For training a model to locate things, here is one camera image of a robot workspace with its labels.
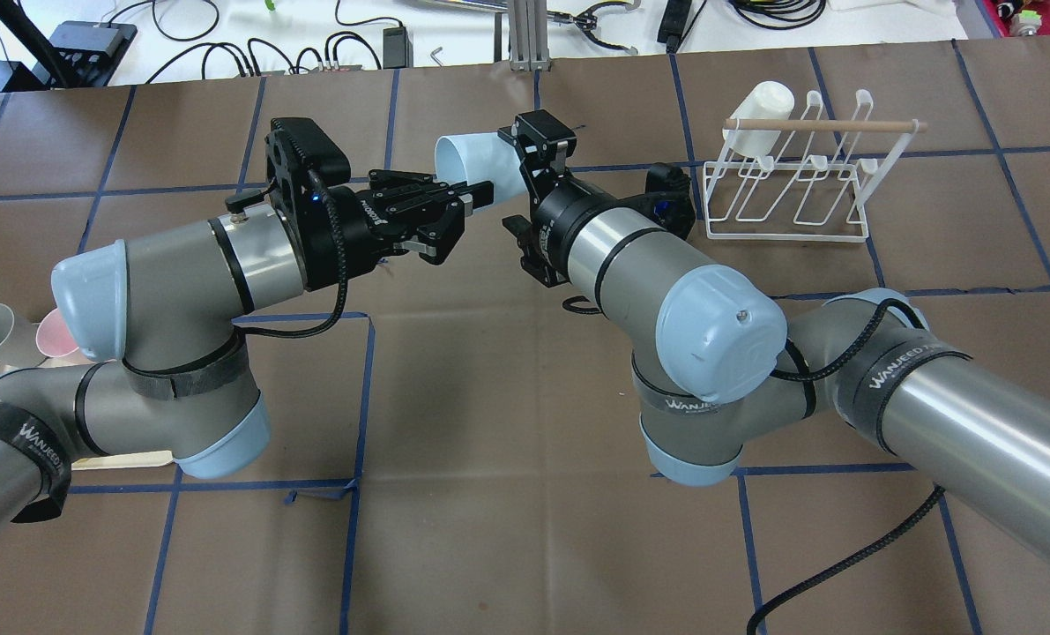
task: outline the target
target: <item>robotic arm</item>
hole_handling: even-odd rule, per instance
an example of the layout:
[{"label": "robotic arm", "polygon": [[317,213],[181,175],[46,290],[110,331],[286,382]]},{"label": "robotic arm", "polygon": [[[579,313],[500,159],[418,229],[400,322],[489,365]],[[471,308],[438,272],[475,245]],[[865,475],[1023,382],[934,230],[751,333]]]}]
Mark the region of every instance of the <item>robotic arm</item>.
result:
[{"label": "robotic arm", "polygon": [[[411,251],[441,264],[465,217],[492,202],[487,182],[382,169],[353,192],[348,158],[308,119],[273,120],[267,176],[267,191],[230,196],[223,216],[57,266],[58,305],[98,364],[0,375],[0,526],[60,514],[80,458],[171,450],[195,478],[242,469],[270,441],[246,336],[322,333],[349,278]],[[231,323],[332,284],[338,305],[314,329]]]},{"label": "robotic arm", "polygon": [[693,218],[684,174],[671,176],[674,209],[614,200],[565,168],[575,135],[549,113],[522,113],[500,134],[531,198],[529,218],[504,221],[521,266],[545,285],[572,282],[629,335],[642,432],[663,474],[712,485],[750,439],[835,407],[1050,562],[1049,401],[971,364],[891,290],[789,324],[746,277],[687,245],[689,228],[666,230]]}]

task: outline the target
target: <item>dish rack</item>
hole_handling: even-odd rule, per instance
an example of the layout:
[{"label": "dish rack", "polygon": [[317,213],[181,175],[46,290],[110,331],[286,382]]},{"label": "dish rack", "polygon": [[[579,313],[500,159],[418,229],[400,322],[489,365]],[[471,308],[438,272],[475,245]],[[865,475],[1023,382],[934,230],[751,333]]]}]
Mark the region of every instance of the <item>dish rack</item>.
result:
[{"label": "dish rack", "polygon": [[[721,153],[717,161],[706,162],[701,170],[707,236],[712,240],[866,241],[870,232],[868,197],[912,136],[927,130],[927,124],[917,120],[870,121],[872,93],[859,89],[855,100],[855,112],[848,120],[823,119],[818,90],[806,92],[806,106],[798,120],[726,120]],[[746,131],[778,132],[772,146],[778,147],[778,152],[759,157],[735,152],[735,142]],[[838,143],[833,153],[820,152],[827,144],[826,133],[833,133]],[[899,136],[879,162],[855,154],[863,133]],[[765,191],[766,196],[758,196],[758,191]],[[718,205],[724,198],[729,198],[727,205]]]}]

